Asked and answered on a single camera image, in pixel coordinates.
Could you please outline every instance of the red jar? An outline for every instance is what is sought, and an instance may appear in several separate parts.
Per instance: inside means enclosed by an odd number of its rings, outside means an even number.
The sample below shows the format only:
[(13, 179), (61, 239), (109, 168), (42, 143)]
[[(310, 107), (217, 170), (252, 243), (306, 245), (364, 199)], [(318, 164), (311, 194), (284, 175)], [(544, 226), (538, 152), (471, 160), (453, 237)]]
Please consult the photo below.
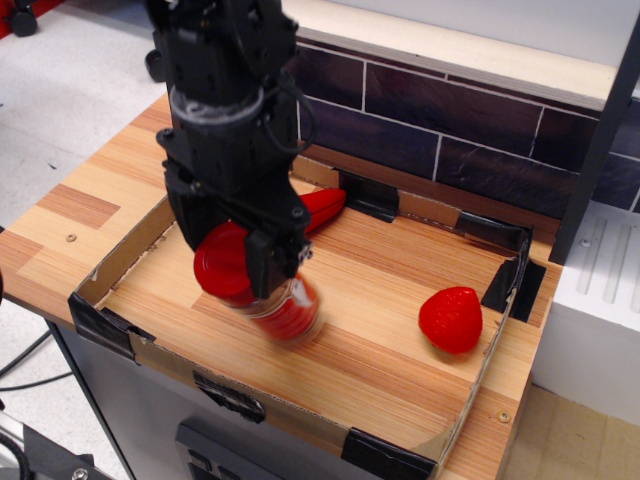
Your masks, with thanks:
[(252, 320), (271, 339), (306, 342), (322, 328), (315, 289), (298, 273), (267, 299), (256, 299), (247, 273), (244, 238), (233, 222), (216, 227), (196, 250), (194, 272), (207, 293)]

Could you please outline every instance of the strawberry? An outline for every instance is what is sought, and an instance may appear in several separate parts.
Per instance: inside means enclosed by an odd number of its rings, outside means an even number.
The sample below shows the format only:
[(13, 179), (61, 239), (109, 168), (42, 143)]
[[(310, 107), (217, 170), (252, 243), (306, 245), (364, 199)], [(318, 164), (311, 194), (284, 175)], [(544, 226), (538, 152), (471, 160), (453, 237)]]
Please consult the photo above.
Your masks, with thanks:
[(468, 352), (482, 333), (482, 309), (475, 290), (440, 290), (420, 309), (420, 330), (436, 347), (449, 353)]

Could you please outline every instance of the white ledge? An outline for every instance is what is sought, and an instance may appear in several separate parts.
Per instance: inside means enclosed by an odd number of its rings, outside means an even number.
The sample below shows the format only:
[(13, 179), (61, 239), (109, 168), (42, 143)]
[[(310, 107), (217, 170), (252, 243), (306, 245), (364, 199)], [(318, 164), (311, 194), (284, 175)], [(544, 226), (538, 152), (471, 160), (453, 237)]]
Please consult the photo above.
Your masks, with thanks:
[(325, 0), (283, 0), (300, 35), (602, 111), (617, 68)]

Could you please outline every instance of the cable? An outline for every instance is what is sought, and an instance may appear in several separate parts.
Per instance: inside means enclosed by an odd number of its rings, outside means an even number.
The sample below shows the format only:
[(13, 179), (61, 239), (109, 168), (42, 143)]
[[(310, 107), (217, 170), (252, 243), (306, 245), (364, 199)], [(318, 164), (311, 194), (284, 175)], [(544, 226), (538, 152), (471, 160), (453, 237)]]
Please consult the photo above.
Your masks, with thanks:
[(14, 392), (16, 390), (26, 390), (27, 388), (38, 387), (40, 385), (45, 385), (47, 383), (55, 382), (57, 380), (61, 380), (68, 376), (72, 375), (72, 372), (63, 373), (62, 375), (58, 375), (56, 377), (46, 378), (44, 380), (39, 380), (33, 383), (26, 383), (24, 385), (16, 385), (15, 387), (4, 387), (0, 388), (0, 392)]
[(49, 336), (51, 336), (51, 331), (45, 332), (40, 338), (38, 338), (35, 342), (33, 342), (24, 352), (18, 355), (15, 359), (9, 362), (5, 367), (0, 370), (0, 378), (4, 377), (12, 368), (18, 365), (22, 360), (24, 360), (31, 352), (33, 352), (38, 346), (44, 342)]
[(0, 444), (7, 447), (7, 449), (16, 457), (18, 465), (20, 466), (20, 480), (29, 480), (31, 478), (31, 468), (29, 468), (29, 459), (24, 454), (20, 446), (13, 441), (11, 437), (8, 437), (4, 433), (0, 432)]
[(299, 155), (307, 148), (309, 148), (316, 140), (316, 136), (318, 135), (318, 122), (316, 120), (316, 115), (309, 99), (304, 96), (304, 94), (293, 84), (293, 82), (291, 82), (289, 78), (279, 76), (278, 78), (276, 78), (276, 82), (284, 93), (292, 97), (294, 100), (297, 100), (300, 103), (300, 106), (307, 111), (311, 120), (311, 132), (309, 133), (309, 137), (304, 142), (304, 144), (298, 147), (289, 148), (285, 147), (278, 141), (275, 134), (269, 127), (269, 118), (266, 115), (261, 118), (262, 128), (271, 144), (282, 153), (284, 153), (285, 155)]

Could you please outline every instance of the dark tile wall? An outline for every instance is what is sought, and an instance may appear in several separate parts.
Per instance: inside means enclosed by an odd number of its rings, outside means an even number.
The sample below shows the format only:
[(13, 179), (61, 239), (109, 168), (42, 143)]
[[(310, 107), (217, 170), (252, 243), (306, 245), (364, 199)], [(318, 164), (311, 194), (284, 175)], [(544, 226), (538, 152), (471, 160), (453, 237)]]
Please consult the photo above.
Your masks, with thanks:
[(593, 199), (640, 213), (640, 101), (633, 100), (618, 129)]
[[(316, 143), (561, 218), (599, 112), (300, 39), (288, 66), (310, 96)], [(634, 208), (640, 107), (596, 196)], [(301, 137), (309, 132), (301, 111)]]

